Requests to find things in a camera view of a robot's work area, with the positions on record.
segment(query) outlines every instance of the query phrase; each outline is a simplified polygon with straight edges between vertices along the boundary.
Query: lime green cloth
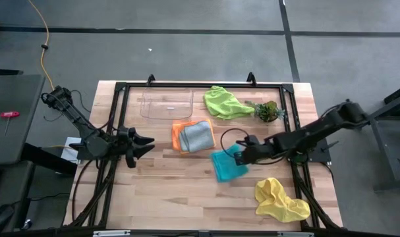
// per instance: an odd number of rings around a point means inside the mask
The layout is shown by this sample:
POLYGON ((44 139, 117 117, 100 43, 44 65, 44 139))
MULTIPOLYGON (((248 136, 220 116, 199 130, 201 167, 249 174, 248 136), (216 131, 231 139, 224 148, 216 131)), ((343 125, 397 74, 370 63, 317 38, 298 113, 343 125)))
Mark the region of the lime green cloth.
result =
POLYGON ((212 86, 204 94, 204 103, 210 114, 220 119, 234 119, 254 112, 254 108, 241 105, 232 93, 220 86, 212 86))

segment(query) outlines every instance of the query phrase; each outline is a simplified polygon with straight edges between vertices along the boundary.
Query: wooden table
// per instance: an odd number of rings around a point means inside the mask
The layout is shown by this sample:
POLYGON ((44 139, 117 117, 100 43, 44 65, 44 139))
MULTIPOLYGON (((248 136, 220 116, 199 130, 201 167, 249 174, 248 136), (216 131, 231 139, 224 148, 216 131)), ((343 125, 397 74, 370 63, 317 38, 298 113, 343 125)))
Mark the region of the wooden table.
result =
MULTIPOLYGON (((98 84, 90 115, 90 121, 95 126, 107 122, 115 83, 116 81, 100 81, 98 84)), ((318 116, 310 84, 296 83, 294 89, 300 124, 305 125, 316 120, 318 116)), ((254 117, 233 120, 213 118, 203 102, 203 94, 207 89, 192 90, 194 103, 190 119, 209 118, 213 123, 216 141, 219 141, 224 131, 234 127, 255 134, 259 139, 285 131, 281 120, 263 123, 254 117)), ((251 100, 262 103, 273 100, 280 105, 277 90, 228 90, 241 102, 251 100)), ((124 159, 119 162, 107 222, 108 229, 300 230, 299 222, 281 223, 271 216, 255 214, 258 203, 254 198, 254 186, 259 180, 277 178, 288 196, 295 198, 291 167, 287 161, 274 165, 249 165, 249 172, 243 177, 228 183, 218 183, 209 154, 221 150, 221 146, 216 144, 214 149, 186 155, 172 150, 171 123, 152 121, 140 116, 143 91, 144 88, 130 89, 125 126, 135 127, 141 136, 155 138, 156 147, 138 161, 135 169, 129 169, 124 159)), ((119 109, 121 103, 122 95, 118 102, 119 109)), ((288 99, 287 106, 289 120, 293 121, 288 99)), ((228 133, 225 140, 234 142, 236 139, 242 139, 241 135, 235 132, 228 133)), ((75 177, 81 168, 82 165, 79 166, 75 177)), ((332 220, 341 226, 337 198, 329 171, 319 163, 310 163, 309 169, 316 199, 332 220)), ((92 197, 96 175, 97 169, 93 162, 82 175, 78 186, 76 214, 83 210, 92 197)), ((99 205, 97 219, 100 218, 101 210, 102 205, 99 205)), ((70 221, 71 201, 68 204, 65 224, 70 221)))

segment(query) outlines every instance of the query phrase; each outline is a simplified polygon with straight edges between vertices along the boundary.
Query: orange cloth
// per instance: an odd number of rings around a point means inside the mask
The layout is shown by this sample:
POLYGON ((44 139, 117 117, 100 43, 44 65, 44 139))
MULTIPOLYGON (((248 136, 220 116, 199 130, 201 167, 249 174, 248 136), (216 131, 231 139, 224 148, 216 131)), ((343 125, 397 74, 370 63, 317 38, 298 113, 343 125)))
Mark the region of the orange cloth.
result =
POLYGON ((182 124, 177 124, 177 123, 172 124, 172 146, 173 146, 173 149, 176 151, 180 151, 182 154, 189 153, 187 151, 181 151, 181 143, 179 141, 179 134, 182 132, 182 130, 184 130, 184 127, 192 126, 192 125, 194 125, 198 122, 202 122, 202 121, 208 122, 208 124, 210 125, 210 128, 212 129, 212 134, 214 134, 212 122, 208 118, 201 120, 201 121, 186 122, 186 123, 182 123, 182 124))

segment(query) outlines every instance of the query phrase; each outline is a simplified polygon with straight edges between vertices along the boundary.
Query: red screwdriver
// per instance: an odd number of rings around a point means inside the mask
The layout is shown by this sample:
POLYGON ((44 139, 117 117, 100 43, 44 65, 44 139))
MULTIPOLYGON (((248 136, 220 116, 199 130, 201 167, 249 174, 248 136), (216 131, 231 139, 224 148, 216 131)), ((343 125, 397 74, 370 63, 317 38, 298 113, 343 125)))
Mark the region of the red screwdriver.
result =
POLYGON ((1 113, 1 118, 8 118, 7 127, 5 128, 5 134, 3 135, 4 137, 7 136, 9 120, 11 118, 15 118, 15 117, 18 117, 18 116, 20 116, 20 113, 17 112, 17 111, 9 111, 9 112, 2 112, 1 113))

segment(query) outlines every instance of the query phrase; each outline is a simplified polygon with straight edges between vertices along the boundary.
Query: concrete floor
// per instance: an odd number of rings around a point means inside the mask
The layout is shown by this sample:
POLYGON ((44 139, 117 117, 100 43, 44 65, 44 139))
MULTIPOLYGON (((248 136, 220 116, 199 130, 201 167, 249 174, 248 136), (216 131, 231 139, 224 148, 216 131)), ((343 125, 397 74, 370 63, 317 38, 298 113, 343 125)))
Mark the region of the concrete floor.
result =
MULTIPOLYGON (((283 30, 277 0, 34 0, 49 26, 90 28, 283 30)), ((400 32, 400 0, 285 0, 291 30, 400 32)), ((27 1, 0 0, 0 25, 41 26, 27 1)), ((0 32, 0 68, 43 74, 43 33, 0 32)), ((400 38, 292 38, 301 82, 312 84, 319 113, 349 98, 368 112, 400 86, 400 38)), ((91 107, 98 80, 292 82, 285 36, 180 34, 51 34, 45 65, 55 84, 80 90, 91 107)), ((57 112, 38 106, 28 142, 63 144, 78 132, 57 112)), ((400 192, 375 194, 389 180, 369 128, 339 131, 328 142, 339 208, 351 230, 400 234, 400 192)), ((31 195, 69 192, 72 180, 37 168, 31 195)), ((33 203, 33 228, 61 224, 66 198, 33 203), (44 213, 54 213, 46 220, 44 213)))

